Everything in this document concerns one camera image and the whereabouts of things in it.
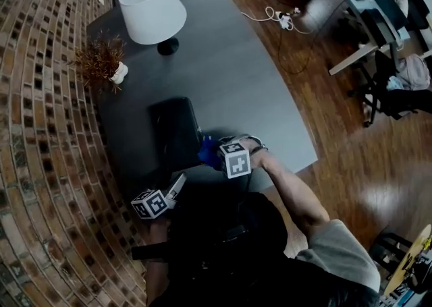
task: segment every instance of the curved brick wall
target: curved brick wall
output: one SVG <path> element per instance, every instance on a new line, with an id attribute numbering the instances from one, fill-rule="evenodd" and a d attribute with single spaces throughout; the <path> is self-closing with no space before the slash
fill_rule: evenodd
<path id="1" fill-rule="evenodd" d="M 111 0 L 0 0 L 0 301 L 143 306 L 142 244 L 65 61 Z"/>

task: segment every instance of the black lamp base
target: black lamp base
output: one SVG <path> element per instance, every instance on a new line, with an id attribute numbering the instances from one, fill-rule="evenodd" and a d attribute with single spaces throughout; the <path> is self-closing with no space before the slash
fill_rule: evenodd
<path id="1" fill-rule="evenodd" d="M 176 37 L 168 38 L 157 45 L 157 51 L 161 55 L 171 55 L 178 50 L 178 39 Z"/>

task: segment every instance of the bag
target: bag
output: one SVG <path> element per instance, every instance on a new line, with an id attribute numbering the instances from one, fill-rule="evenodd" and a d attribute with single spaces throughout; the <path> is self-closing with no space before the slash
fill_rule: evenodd
<path id="1" fill-rule="evenodd" d="M 425 90 L 431 83 L 431 75 L 426 63 L 416 54 L 400 60 L 398 79 L 404 85 L 404 90 Z"/>

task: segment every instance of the black laptop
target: black laptop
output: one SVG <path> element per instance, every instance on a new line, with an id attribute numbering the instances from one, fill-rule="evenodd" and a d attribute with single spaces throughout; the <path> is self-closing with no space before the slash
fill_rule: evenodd
<path id="1" fill-rule="evenodd" d="M 396 30 L 408 24 L 408 19 L 394 0 L 375 0 Z"/>

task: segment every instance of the wooden floor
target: wooden floor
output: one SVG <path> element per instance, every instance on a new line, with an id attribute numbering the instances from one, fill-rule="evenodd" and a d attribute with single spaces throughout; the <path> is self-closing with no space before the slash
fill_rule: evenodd
<path id="1" fill-rule="evenodd" d="M 321 27 L 332 8 L 330 0 L 233 0 L 238 8 L 257 18 L 266 6 L 306 14 L 296 20 L 301 30 Z M 329 76 L 335 65 L 353 52 L 352 45 L 338 32 L 336 20 L 329 21 L 306 63 L 313 34 L 283 33 L 278 62 L 279 28 L 274 22 L 250 22 L 266 46 L 289 88 L 315 145 L 319 160 L 299 173 L 316 192 L 333 218 L 341 219 L 369 248 L 386 226 L 413 240 L 425 224 L 432 223 L 432 117 L 419 113 L 400 121 L 378 116 L 364 129 L 362 108 L 346 96 L 357 83 L 347 69 Z M 274 190 L 267 195 L 276 203 Z M 284 217 L 289 220 L 287 212 Z M 291 230 L 287 254 L 304 246 L 298 230 Z"/>

